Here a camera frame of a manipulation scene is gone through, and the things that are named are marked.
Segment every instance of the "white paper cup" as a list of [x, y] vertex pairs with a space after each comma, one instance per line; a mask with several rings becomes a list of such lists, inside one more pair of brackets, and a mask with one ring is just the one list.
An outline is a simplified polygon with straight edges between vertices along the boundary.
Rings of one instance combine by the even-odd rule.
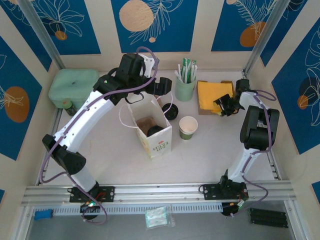
[[192, 116], [185, 116], [179, 121], [180, 137], [189, 140], [198, 128], [197, 120]]

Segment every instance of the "white table surface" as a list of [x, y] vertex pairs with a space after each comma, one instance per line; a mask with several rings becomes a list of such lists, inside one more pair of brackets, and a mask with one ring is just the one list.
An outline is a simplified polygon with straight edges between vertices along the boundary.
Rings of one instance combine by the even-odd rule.
[[[173, 71], [159, 71], [157, 77], [175, 80]], [[242, 78], [241, 72], [200, 71], [198, 80], [220, 82]], [[217, 182], [220, 180], [238, 152], [243, 148], [240, 130], [245, 111], [229, 117], [199, 115], [197, 93], [189, 102], [178, 101], [174, 96], [175, 81], [172, 83], [173, 102], [179, 109], [178, 117], [170, 121], [172, 125], [171, 153], [150, 160], [133, 128], [123, 126], [119, 121], [121, 100], [108, 114], [93, 127], [83, 141], [79, 152], [86, 157], [86, 165], [100, 184], [173, 184]], [[163, 104], [171, 102], [170, 93], [161, 98]], [[128, 110], [124, 107], [121, 119], [131, 125]], [[198, 121], [198, 129], [192, 139], [186, 141], [179, 136], [179, 120], [192, 116]], [[70, 116], [63, 111], [59, 127], [61, 129]], [[50, 159], [45, 178], [48, 179], [63, 169]], [[260, 155], [247, 173], [247, 179], [273, 180], [273, 173], [266, 154]], [[66, 176], [60, 176], [49, 185], [70, 185]]]

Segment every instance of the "bag handle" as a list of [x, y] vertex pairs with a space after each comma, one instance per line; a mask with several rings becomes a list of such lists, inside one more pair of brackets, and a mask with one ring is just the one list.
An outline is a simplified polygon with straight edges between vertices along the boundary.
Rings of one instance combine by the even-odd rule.
[[126, 127], [128, 127], [128, 128], [132, 128], [132, 129], [138, 129], [139, 127], [138, 126], [129, 126], [129, 125], [126, 125], [126, 124], [124, 124], [123, 122], [122, 122], [122, 120], [121, 120], [121, 110], [122, 110], [122, 108], [124, 107], [124, 106], [126, 106], [127, 104], [123, 104], [121, 107], [120, 107], [120, 109], [119, 109], [119, 120], [120, 120], [120, 123], [123, 125], [123, 126], [126, 126]]

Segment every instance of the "paper bag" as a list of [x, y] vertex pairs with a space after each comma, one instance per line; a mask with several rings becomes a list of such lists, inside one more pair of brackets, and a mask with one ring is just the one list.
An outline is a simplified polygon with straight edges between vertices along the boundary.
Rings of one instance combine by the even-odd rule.
[[[133, 95], [128, 99], [128, 109], [136, 128], [136, 133], [151, 159], [163, 156], [171, 151], [172, 126], [166, 119], [161, 107], [153, 95], [142, 92], [144, 99], [141, 100], [141, 95]], [[150, 127], [158, 125], [163, 129], [147, 137], [147, 132]]]

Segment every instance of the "white paper bag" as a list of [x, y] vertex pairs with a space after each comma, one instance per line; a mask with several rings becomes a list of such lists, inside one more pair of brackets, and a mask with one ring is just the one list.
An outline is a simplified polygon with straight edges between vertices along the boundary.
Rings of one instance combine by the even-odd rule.
[[140, 128], [136, 128], [136, 133], [151, 159], [160, 157], [171, 151], [172, 126], [166, 119], [157, 99], [145, 92], [142, 92], [144, 99], [141, 100], [141, 95], [133, 95], [128, 99], [133, 104], [128, 104], [128, 109], [134, 122], [146, 117], [152, 117], [155, 123], [163, 129], [149, 137], [147, 137]]

